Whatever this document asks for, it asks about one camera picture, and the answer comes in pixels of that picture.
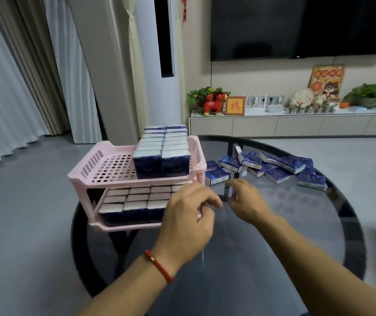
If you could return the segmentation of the person's left hand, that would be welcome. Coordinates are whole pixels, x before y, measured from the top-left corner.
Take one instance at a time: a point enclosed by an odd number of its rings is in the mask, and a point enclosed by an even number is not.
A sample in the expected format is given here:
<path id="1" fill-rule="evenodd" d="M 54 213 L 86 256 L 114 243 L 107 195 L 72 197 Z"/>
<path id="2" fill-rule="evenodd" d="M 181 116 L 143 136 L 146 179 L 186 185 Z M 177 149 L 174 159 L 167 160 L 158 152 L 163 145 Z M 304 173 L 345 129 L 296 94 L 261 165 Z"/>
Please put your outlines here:
<path id="1" fill-rule="evenodd" d="M 212 235 L 196 235 L 197 218 L 201 207 L 222 207 L 222 201 L 209 187 L 200 183 L 183 185 L 167 204 L 152 250 L 165 251 L 189 262 L 200 253 Z"/>

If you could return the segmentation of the person's right hand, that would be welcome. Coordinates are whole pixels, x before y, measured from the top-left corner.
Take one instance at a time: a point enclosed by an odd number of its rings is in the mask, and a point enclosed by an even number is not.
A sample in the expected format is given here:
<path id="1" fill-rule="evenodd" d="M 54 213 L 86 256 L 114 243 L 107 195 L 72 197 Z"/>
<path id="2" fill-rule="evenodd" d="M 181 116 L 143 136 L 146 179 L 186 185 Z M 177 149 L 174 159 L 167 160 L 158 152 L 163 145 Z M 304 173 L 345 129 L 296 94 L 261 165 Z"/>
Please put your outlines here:
<path id="1" fill-rule="evenodd" d="M 232 194 L 242 197 L 245 202 L 245 209 L 242 212 L 234 212 L 244 222 L 257 227 L 259 224 L 268 221 L 273 213 L 259 191 L 244 179 L 233 179 L 225 182 L 225 185 L 232 187 Z"/>

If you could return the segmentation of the person's right forearm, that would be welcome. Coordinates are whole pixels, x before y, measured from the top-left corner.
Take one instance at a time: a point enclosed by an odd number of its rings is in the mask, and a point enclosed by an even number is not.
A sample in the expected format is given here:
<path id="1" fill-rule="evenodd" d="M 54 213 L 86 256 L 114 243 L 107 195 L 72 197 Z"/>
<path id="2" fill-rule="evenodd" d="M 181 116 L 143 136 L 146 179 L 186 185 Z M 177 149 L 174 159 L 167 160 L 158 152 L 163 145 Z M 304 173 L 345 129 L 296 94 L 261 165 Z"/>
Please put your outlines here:
<path id="1" fill-rule="evenodd" d="M 376 316 L 376 290 L 285 218 L 257 212 L 255 227 L 269 244 L 312 316 Z"/>

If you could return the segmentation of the person's left forearm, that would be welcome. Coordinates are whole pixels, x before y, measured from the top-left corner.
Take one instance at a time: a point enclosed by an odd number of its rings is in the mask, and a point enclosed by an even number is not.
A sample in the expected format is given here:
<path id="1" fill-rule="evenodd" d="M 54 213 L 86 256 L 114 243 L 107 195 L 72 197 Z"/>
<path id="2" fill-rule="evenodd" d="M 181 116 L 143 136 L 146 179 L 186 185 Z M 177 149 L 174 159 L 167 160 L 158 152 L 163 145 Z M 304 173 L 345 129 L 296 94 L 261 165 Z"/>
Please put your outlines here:
<path id="1" fill-rule="evenodd" d="M 144 316 L 185 263 L 168 252 L 146 250 L 76 316 Z"/>

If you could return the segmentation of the loose pile of tissue packets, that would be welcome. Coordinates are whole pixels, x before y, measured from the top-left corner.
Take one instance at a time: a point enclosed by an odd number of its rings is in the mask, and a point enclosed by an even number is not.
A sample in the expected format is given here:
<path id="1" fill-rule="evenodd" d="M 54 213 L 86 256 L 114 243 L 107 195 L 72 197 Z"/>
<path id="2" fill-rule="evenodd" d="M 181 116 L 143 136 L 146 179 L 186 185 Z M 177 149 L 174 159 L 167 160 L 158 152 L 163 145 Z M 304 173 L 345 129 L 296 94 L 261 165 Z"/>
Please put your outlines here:
<path id="1" fill-rule="evenodd" d="M 205 180 L 207 185 L 228 181 L 230 175 L 250 174 L 255 178 L 267 177 L 275 184 L 283 183 L 292 177 L 297 178 L 297 185 L 326 191 L 325 176 L 318 175 L 310 158 L 296 156 L 277 157 L 267 152 L 244 153 L 241 147 L 235 147 L 234 156 L 225 155 L 218 162 L 206 162 Z"/>

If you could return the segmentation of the flat layer of tissue packets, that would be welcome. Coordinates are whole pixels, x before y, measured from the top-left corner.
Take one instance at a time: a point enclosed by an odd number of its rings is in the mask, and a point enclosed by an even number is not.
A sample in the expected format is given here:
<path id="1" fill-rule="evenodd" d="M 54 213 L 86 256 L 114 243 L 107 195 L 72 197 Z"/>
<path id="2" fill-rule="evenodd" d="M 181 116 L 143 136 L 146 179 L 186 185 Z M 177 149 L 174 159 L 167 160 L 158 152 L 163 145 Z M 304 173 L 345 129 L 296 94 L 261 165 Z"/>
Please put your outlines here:
<path id="1" fill-rule="evenodd" d="M 161 223 L 171 196 L 190 183 L 111 188 L 103 193 L 96 212 L 108 227 Z"/>

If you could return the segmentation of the double row of tissue packets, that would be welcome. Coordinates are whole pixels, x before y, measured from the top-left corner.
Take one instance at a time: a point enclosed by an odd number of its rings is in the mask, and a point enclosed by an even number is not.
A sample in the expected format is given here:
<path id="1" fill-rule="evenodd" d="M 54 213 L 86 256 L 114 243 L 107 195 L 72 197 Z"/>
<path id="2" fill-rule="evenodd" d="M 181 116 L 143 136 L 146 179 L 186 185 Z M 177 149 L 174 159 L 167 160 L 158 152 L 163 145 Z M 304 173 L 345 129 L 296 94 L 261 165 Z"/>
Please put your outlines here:
<path id="1" fill-rule="evenodd" d="M 186 126 L 145 127 L 132 159 L 141 180 L 187 176 L 191 153 Z"/>

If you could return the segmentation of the long grey television cabinet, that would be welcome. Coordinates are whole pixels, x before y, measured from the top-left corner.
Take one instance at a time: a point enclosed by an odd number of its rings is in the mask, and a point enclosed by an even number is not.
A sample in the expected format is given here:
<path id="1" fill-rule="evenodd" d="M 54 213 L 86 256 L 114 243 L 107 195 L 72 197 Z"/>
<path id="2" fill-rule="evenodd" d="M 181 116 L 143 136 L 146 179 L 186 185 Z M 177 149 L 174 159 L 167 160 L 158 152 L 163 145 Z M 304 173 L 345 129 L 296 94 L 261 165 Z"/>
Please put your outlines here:
<path id="1" fill-rule="evenodd" d="M 376 110 L 339 109 L 334 113 L 267 112 L 247 108 L 245 116 L 203 116 L 191 111 L 190 135 L 242 138 L 376 137 Z"/>

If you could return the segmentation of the gold framed picture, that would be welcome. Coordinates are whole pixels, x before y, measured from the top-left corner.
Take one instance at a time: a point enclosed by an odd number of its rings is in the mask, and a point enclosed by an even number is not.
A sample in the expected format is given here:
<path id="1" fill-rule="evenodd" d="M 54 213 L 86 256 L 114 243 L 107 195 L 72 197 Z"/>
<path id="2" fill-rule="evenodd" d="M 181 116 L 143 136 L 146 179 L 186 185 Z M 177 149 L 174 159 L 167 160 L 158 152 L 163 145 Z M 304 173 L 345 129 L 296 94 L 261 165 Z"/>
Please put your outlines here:
<path id="1" fill-rule="evenodd" d="M 245 96 L 229 96 L 226 100 L 224 115 L 226 116 L 244 116 L 246 108 Z"/>

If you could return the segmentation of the red horse figurine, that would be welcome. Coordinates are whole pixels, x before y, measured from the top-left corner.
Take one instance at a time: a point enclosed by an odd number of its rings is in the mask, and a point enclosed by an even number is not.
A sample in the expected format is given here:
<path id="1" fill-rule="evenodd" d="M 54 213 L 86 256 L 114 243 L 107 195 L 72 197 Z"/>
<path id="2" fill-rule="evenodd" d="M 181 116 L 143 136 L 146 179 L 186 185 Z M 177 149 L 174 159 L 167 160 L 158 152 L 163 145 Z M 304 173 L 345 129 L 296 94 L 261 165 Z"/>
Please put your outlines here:
<path id="1" fill-rule="evenodd" d="M 223 103 L 227 99 L 227 94 L 219 92 L 217 94 L 209 94 L 205 97 L 206 102 L 203 106 L 203 114 L 208 117 L 211 111 L 215 112 L 216 116 L 220 116 L 223 108 Z"/>

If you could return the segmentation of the white router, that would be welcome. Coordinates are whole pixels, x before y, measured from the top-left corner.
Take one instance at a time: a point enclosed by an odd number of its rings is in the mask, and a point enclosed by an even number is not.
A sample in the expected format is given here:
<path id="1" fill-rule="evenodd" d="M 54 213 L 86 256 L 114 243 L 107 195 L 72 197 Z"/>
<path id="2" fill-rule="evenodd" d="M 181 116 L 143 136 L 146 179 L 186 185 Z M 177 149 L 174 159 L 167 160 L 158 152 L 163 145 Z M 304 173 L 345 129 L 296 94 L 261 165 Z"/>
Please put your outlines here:
<path id="1" fill-rule="evenodd" d="M 265 95 L 264 110 L 269 113 L 283 110 L 284 95 Z"/>

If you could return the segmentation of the pink two-tier plastic rack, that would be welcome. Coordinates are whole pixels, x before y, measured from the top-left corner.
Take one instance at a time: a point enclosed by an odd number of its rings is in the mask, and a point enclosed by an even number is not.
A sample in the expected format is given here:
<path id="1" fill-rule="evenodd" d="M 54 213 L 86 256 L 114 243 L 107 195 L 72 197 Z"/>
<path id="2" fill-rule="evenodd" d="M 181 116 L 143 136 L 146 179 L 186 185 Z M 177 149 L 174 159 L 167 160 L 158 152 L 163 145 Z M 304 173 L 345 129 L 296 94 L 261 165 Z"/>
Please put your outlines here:
<path id="1" fill-rule="evenodd" d="M 189 175 L 143 180 L 137 178 L 132 160 L 136 145 L 114 146 L 109 141 L 95 144 L 68 174 L 89 225 L 106 233 L 159 228 L 161 223 L 109 227 L 98 212 L 110 188 L 174 185 L 189 180 L 205 185 L 206 159 L 200 140 L 198 136 L 188 136 L 188 143 L 191 153 Z"/>

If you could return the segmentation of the small green potted plant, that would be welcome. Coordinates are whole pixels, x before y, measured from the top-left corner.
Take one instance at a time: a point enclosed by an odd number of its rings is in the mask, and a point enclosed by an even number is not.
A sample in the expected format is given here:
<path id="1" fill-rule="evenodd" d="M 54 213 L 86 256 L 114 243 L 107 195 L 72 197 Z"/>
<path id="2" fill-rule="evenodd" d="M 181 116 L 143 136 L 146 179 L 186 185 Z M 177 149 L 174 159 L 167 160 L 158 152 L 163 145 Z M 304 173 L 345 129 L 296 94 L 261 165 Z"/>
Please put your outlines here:
<path id="1" fill-rule="evenodd" d="M 222 88 L 213 89 L 208 86 L 206 88 L 201 88 L 199 90 L 191 90 L 187 93 L 187 104 L 188 107 L 192 109 L 202 109 L 207 101 L 216 101 L 217 95 L 226 95 L 226 97 L 231 95 L 231 92 L 225 92 Z"/>

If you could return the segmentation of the row of small figurines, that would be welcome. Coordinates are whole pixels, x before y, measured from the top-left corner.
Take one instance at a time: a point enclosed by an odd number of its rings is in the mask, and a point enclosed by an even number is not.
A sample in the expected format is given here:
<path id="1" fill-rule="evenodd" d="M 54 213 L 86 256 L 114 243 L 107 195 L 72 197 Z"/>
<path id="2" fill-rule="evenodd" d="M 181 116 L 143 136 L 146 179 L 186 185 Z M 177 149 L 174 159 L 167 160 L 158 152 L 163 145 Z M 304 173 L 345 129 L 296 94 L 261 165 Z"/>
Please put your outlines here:
<path id="1" fill-rule="evenodd" d="M 289 106 L 284 108 L 288 115 L 325 115 L 333 114 L 338 111 L 339 104 L 322 104 L 308 106 Z"/>

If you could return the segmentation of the white decorative plate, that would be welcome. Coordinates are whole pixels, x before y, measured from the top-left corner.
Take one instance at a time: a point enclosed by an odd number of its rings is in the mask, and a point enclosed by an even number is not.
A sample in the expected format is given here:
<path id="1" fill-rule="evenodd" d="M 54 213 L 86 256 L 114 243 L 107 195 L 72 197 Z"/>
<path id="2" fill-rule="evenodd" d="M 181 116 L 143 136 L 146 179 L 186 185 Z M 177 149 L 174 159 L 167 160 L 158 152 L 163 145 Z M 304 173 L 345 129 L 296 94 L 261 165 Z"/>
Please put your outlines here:
<path id="1" fill-rule="evenodd" d="M 314 92 L 310 88 L 300 89 L 291 98 L 289 107 L 305 108 L 312 104 L 314 97 Z"/>

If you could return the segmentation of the orange cartoon poster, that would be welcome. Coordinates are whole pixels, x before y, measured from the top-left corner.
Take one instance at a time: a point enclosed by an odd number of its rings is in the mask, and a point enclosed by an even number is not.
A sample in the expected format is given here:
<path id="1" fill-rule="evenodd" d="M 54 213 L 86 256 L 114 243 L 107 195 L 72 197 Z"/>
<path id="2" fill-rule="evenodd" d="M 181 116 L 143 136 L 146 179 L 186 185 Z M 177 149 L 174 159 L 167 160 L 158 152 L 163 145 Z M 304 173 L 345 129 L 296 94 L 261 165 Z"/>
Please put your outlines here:
<path id="1" fill-rule="evenodd" d="M 345 71 L 345 65 L 314 66 L 308 88 L 315 95 L 338 98 Z"/>

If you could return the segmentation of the white standing air conditioner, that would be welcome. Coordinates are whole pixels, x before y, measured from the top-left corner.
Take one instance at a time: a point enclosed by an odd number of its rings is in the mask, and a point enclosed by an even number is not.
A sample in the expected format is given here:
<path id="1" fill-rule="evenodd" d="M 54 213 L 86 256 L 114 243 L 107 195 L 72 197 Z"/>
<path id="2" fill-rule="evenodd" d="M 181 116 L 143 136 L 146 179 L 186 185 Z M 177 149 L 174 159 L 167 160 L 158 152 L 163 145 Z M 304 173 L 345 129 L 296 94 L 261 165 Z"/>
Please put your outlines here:
<path id="1" fill-rule="evenodd" d="M 134 10 L 152 126 L 185 123 L 180 100 L 176 1 L 137 0 Z"/>

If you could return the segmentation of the cream tied curtain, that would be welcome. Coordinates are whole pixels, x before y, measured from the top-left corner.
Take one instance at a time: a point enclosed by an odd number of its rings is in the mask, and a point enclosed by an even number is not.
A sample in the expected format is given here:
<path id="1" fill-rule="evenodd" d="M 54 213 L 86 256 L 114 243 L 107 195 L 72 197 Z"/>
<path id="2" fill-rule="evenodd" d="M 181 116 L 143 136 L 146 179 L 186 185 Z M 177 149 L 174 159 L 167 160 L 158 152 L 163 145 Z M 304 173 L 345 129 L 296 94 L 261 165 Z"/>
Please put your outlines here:
<path id="1" fill-rule="evenodd" d="M 145 82 L 143 56 L 134 16 L 137 0 L 122 0 L 122 3 L 128 15 L 129 53 L 132 66 L 137 119 L 140 135 L 143 135 L 145 127 L 150 125 L 150 110 Z"/>

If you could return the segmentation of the large green potted plant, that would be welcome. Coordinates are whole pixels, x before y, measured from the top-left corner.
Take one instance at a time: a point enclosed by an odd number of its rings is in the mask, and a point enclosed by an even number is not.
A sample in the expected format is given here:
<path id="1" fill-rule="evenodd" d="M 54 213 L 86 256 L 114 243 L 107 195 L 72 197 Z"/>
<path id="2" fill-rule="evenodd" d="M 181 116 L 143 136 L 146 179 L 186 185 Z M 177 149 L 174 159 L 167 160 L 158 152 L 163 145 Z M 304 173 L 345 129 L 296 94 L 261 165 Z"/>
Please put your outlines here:
<path id="1" fill-rule="evenodd" d="M 363 84 L 357 86 L 344 96 L 342 102 L 348 102 L 350 106 L 363 106 L 367 109 L 376 107 L 376 84 Z"/>

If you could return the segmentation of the white thick curtain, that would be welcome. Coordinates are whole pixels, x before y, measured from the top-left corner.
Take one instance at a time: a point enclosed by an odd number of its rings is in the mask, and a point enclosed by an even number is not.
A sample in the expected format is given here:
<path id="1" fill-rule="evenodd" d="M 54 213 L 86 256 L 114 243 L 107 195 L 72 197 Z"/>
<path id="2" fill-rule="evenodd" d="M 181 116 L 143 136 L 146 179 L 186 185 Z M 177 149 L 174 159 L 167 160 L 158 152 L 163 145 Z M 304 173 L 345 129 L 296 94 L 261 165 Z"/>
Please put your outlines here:
<path id="1" fill-rule="evenodd" d="M 43 0 L 71 133 L 76 144 L 102 140 L 94 89 L 68 0 Z"/>

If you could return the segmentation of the beige pleated curtain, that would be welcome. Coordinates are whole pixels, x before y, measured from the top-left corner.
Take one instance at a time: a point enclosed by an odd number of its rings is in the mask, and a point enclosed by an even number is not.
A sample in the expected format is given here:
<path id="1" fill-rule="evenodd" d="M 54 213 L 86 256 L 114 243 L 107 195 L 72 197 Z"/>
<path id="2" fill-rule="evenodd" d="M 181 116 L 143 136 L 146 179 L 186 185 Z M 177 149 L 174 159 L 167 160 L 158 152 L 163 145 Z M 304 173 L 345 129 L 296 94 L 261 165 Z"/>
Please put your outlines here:
<path id="1" fill-rule="evenodd" d="M 70 131 L 43 0 L 0 0 L 0 29 L 49 134 Z"/>

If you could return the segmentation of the black wall television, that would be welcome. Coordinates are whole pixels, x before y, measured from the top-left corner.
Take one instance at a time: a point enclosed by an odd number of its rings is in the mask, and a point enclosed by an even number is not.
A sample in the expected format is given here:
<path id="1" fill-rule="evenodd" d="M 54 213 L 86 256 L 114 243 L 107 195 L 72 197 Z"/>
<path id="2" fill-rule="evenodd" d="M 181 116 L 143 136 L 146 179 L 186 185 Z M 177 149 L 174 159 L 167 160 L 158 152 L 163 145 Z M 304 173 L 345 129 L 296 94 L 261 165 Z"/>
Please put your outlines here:
<path id="1" fill-rule="evenodd" d="M 371 55 L 376 0 L 212 0 L 212 62 Z"/>

